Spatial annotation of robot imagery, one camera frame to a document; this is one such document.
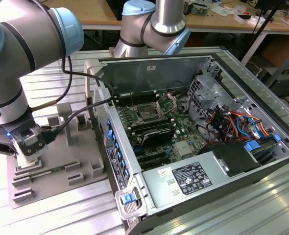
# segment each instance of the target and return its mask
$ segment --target orange wire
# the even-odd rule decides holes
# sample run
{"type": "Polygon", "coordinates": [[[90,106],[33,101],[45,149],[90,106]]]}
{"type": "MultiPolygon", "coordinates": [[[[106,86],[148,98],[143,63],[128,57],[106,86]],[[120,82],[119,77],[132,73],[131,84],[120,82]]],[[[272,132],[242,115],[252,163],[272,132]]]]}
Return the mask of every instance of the orange wire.
{"type": "MultiPolygon", "coordinates": [[[[253,119],[255,119],[255,120],[259,120],[257,117],[254,117],[254,116],[252,116],[251,114],[242,114],[242,113],[236,112],[236,111],[231,112],[231,113],[232,113],[232,114],[235,114],[235,115],[237,115],[237,116],[246,115],[246,116],[251,117],[251,118],[253,118],[253,119]]],[[[264,135],[269,136],[269,134],[265,131],[265,129],[264,129],[264,127],[263,127],[263,125],[262,125],[261,122],[260,122],[260,125],[261,125],[261,128],[259,128],[260,131],[262,131],[262,133],[263,133],[264,135]]]]}
{"type": "Polygon", "coordinates": [[[231,124],[233,125],[233,128],[235,129],[236,137],[238,137],[238,130],[237,130],[237,128],[236,128],[236,126],[235,126],[235,124],[234,124],[234,121],[232,120],[231,116],[229,116],[229,119],[230,119],[230,121],[231,121],[231,124]]]}

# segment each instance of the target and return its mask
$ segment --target blue latch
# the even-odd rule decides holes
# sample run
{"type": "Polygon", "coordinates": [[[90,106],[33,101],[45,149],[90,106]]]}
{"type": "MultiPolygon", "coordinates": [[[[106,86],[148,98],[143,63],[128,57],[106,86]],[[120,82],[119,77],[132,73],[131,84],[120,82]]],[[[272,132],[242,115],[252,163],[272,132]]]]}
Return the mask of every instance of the blue latch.
{"type": "Polygon", "coordinates": [[[107,139],[111,139],[112,137],[112,134],[113,134],[113,130],[109,130],[109,133],[107,134],[107,139]]]}
{"type": "Polygon", "coordinates": [[[279,141],[281,141],[282,138],[276,134],[276,135],[274,135],[274,139],[276,142],[279,142],[279,141]]]}
{"type": "Polygon", "coordinates": [[[128,179],[129,179],[129,172],[128,172],[127,169],[126,169],[124,172],[125,172],[125,177],[126,177],[126,179],[128,180],[128,179]]]}
{"type": "Polygon", "coordinates": [[[255,150],[257,148],[260,148],[261,146],[258,144],[257,141],[250,141],[250,142],[247,142],[245,147],[248,149],[248,151],[252,151],[252,150],[255,150]]]}
{"type": "Polygon", "coordinates": [[[122,160],[122,162],[121,162],[120,166],[121,166],[121,168],[122,168],[122,169],[125,169],[125,167],[126,167],[126,163],[125,163],[125,161],[124,161],[124,160],[122,160]]]}
{"type": "Polygon", "coordinates": [[[134,193],[129,193],[126,194],[123,198],[122,201],[124,205],[135,202],[137,200],[136,195],[134,193]]]}
{"type": "Polygon", "coordinates": [[[120,151],[117,153],[117,156],[119,157],[119,161],[121,161],[121,160],[122,160],[122,158],[123,158],[123,156],[122,156],[122,154],[121,154],[121,152],[120,152],[120,151]]]}

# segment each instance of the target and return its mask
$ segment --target metal table surface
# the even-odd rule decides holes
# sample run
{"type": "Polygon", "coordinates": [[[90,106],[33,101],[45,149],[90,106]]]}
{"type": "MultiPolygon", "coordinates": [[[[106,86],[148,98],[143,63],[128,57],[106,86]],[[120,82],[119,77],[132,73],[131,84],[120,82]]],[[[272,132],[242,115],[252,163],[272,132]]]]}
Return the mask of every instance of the metal table surface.
{"type": "MultiPolygon", "coordinates": [[[[253,82],[250,79],[252,74],[246,68],[237,66],[227,51],[218,47],[187,50],[215,51],[236,73],[242,73],[244,80],[253,82]]],[[[107,55],[107,51],[78,52],[72,55],[74,70],[83,71],[85,60],[107,55]]],[[[51,100],[63,92],[68,77],[61,73],[59,67],[60,62],[56,62],[21,78],[31,106],[51,100]]],[[[257,89],[257,93],[274,110],[279,109],[277,112],[289,123],[285,109],[279,107],[280,100],[264,96],[263,86],[253,86],[253,89],[257,89]]],[[[85,105],[83,77],[74,78],[65,101],[72,104],[74,111],[85,105]]],[[[47,117],[56,113],[53,106],[35,113],[35,116],[40,124],[45,124],[47,117]]],[[[7,206],[6,180],[6,160],[0,156],[0,234],[124,234],[108,180],[14,210],[7,206]]],[[[254,185],[158,226],[147,234],[289,234],[289,164],[254,185]]]]}

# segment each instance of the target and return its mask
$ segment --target warning label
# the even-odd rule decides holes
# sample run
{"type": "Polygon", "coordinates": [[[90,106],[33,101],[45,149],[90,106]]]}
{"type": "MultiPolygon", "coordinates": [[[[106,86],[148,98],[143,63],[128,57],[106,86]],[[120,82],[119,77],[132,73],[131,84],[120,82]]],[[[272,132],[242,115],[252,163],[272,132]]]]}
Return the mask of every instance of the warning label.
{"type": "Polygon", "coordinates": [[[199,162],[177,168],[172,170],[172,172],[185,195],[212,185],[199,162]]]}

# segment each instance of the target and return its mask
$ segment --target workbench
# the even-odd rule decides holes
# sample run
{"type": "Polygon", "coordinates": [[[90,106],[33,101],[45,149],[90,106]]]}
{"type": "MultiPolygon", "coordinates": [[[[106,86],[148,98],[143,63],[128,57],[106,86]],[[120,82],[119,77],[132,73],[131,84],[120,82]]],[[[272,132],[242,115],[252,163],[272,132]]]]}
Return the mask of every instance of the workbench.
{"type": "MultiPolygon", "coordinates": [[[[106,0],[49,0],[45,3],[48,7],[66,7],[78,16],[85,30],[120,30],[121,21],[118,21],[106,0]]],[[[246,3],[236,0],[230,5],[245,5],[251,15],[255,15],[256,9],[246,3]]],[[[246,64],[254,52],[258,49],[268,34],[289,34],[289,25],[281,21],[280,16],[275,16],[261,35],[252,45],[246,56],[241,61],[246,64]]],[[[254,27],[249,24],[239,23],[234,16],[223,17],[209,11],[207,16],[188,15],[187,27],[192,32],[210,33],[252,33],[254,27]]]]}

